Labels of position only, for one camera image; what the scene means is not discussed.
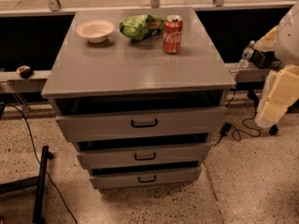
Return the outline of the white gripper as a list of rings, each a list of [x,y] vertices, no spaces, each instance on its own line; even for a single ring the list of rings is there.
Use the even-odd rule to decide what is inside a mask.
[[[263,86],[255,123],[270,128],[299,99],[299,66],[289,64],[280,71],[270,71]]]

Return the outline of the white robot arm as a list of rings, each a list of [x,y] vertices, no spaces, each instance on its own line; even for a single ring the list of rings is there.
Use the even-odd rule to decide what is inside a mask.
[[[299,99],[299,3],[296,3],[279,24],[260,38],[254,48],[258,51],[273,51],[285,66],[270,71],[257,107],[255,123],[261,128],[270,128]]]

